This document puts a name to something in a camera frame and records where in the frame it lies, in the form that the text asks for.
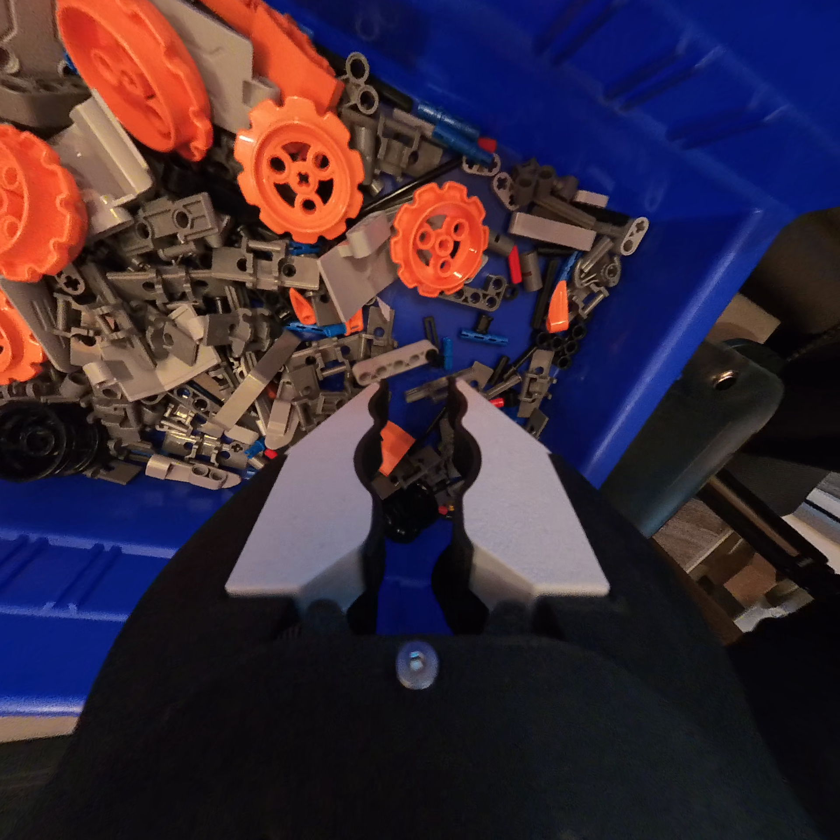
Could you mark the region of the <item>black toy wheel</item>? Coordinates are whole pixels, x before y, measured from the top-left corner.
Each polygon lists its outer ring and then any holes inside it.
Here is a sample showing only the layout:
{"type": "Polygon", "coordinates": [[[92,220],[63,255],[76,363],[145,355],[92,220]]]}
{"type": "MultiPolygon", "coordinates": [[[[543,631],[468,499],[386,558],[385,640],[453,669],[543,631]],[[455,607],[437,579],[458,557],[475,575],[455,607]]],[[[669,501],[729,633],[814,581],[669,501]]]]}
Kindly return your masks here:
{"type": "Polygon", "coordinates": [[[75,403],[13,402],[1,409],[1,479],[25,483],[73,476],[109,456],[109,436],[75,403]]]}

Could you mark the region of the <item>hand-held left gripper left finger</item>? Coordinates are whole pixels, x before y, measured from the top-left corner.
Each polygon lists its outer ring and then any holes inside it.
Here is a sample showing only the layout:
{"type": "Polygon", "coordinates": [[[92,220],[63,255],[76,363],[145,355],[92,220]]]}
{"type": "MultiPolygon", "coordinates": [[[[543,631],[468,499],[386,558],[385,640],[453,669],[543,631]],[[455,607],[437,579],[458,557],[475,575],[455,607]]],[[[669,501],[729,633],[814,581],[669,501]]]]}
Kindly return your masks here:
{"type": "Polygon", "coordinates": [[[228,576],[227,595],[286,598],[299,614],[331,602],[352,631],[375,633],[385,541],[373,480],[388,408],[388,385],[368,385],[288,449],[228,576]]]}

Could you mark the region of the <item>orange toy panel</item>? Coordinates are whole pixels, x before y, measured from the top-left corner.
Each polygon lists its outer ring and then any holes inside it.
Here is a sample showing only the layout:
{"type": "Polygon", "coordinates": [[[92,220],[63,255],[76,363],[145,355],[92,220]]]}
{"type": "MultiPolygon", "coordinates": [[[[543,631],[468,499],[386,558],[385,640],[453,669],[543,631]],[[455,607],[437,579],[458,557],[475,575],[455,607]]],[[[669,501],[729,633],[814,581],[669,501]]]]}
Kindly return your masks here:
{"type": "Polygon", "coordinates": [[[308,99],[319,115],[337,108],[343,82],[290,15],[263,1],[203,1],[203,5],[250,40],[256,75],[271,81],[283,102],[308,99]]]}

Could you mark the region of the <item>blue tagged parts bin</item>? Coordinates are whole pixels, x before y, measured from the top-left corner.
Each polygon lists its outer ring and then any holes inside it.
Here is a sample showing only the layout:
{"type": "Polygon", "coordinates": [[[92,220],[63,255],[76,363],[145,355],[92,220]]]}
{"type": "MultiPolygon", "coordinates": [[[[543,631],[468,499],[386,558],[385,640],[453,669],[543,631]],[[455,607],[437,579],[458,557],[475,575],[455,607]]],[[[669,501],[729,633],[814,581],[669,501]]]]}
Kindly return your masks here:
{"type": "MultiPolygon", "coordinates": [[[[838,2],[272,2],[335,55],[650,231],[541,441],[600,486],[795,218],[838,205],[838,2]]],[[[2,484],[2,716],[81,713],[121,625],[242,490],[2,484]]]]}

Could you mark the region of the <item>orange sprocket wheel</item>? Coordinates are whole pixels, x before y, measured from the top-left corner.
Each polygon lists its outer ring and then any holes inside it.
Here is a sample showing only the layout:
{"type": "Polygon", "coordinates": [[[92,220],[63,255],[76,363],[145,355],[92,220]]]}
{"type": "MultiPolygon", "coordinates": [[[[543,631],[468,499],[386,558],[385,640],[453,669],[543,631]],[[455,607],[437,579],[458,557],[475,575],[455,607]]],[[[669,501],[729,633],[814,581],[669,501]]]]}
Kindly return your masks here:
{"type": "Polygon", "coordinates": [[[364,164],[350,131],[307,98],[264,100],[237,132],[238,185],[262,223],[279,235],[315,244],[345,232],[362,208],[364,164]]]}
{"type": "Polygon", "coordinates": [[[36,378],[45,362],[46,354],[28,323],[1,292],[1,385],[36,378]]]}
{"type": "Polygon", "coordinates": [[[88,213],[73,175],[45,141],[1,126],[1,274],[34,283],[78,257],[88,213]]]}
{"type": "Polygon", "coordinates": [[[461,290],[488,247],[485,217],[482,202],[464,184],[419,188],[393,222],[390,253],[402,283],[426,298],[461,290]]]}

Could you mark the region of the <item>large orange wheel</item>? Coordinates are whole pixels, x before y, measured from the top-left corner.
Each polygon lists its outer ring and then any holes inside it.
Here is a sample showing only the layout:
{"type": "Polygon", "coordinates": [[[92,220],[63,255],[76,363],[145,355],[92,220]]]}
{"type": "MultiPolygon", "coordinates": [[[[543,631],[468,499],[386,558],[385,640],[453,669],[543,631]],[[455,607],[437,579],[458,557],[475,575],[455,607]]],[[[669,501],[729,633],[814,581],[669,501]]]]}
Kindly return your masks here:
{"type": "Polygon", "coordinates": [[[214,140],[202,76],[180,36],[148,1],[58,1],[72,63],[122,126],[148,148],[201,161],[214,140]]]}

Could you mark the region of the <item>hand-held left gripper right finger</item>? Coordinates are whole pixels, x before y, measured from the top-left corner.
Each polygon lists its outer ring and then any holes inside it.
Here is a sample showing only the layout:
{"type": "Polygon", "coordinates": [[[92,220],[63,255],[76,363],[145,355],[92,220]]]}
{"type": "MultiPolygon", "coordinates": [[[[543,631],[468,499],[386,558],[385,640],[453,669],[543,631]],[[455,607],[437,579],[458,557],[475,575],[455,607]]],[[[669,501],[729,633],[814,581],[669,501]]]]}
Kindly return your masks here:
{"type": "Polygon", "coordinates": [[[550,451],[464,380],[449,381],[447,409],[463,486],[434,595],[451,632],[480,634],[499,606],[530,617],[547,599],[606,599],[550,451]]]}

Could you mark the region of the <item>pile of grey toy parts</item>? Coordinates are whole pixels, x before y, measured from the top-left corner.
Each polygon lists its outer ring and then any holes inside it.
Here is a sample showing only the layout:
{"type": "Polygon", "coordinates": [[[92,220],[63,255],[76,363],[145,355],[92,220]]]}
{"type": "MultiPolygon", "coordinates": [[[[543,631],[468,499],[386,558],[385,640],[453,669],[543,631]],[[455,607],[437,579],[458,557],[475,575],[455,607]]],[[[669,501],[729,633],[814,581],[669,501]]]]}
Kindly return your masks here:
{"type": "Polygon", "coordinates": [[[56,3],[2,2],[2,124],[57,152],[88,230],[54,276],[2,277],[46,355],[36,378],[2,385],[2,406],[87,408],[108,433],[109,456],[73,476],[233,490],[315,431],[363,389],[353,365],[399,347],[383,290],[421,295],[397,274],[393,222],[419,188],[449,181],[482,202],[489,243],[461,290],[425,299],[484,309],[460,337],[504,344],[487,331],[489,312],[542,288],[525,353],[503,356],[482,381],[458,374],[491,404],[518,406],[540,436],[554,372],[570,365],[592,310],[641,245],[645,216],[609,207],[608,195],[538,159],[507,166],[482,128],[397,90],[359,50],[335,55],[291,17],[344,84],[333,112],[364,164],[362,208],[345,232],[300,243],[265,226],[238,185],[237,132],[262,101],[284,103],[256,75],[247,37],[203,2],[151,2],[211,104],[213,143],[190,162],[143,145],[88,87],[60,38],[56,3]]]}

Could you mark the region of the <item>short grey beam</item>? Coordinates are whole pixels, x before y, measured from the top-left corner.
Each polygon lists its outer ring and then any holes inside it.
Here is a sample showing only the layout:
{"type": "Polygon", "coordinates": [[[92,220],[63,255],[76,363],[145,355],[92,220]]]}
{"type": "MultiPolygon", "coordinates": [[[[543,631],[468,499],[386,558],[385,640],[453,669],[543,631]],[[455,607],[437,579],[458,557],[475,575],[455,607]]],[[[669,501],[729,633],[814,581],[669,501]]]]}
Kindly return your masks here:
{"type": "Polygon", "coordinates": [[[423,339],[361,360],[351,373],[357,385],[366,387],[430,364],[437,353],[435,346],[423,339]]]}

